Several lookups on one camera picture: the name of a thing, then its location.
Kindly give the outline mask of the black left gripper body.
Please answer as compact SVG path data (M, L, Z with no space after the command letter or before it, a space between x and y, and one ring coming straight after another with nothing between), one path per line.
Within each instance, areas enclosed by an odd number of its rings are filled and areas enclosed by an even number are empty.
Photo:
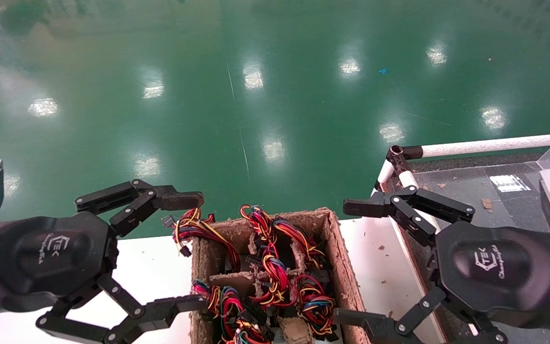
M116 236L92 213L0 222L0 312L34 312L57 301L79 308L116 267Z

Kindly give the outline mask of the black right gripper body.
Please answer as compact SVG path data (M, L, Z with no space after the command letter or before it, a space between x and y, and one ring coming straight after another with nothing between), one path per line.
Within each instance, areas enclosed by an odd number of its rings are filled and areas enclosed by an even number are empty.
M435 237L440 281L477 312L530 312L550 297L550 234L456 222Z

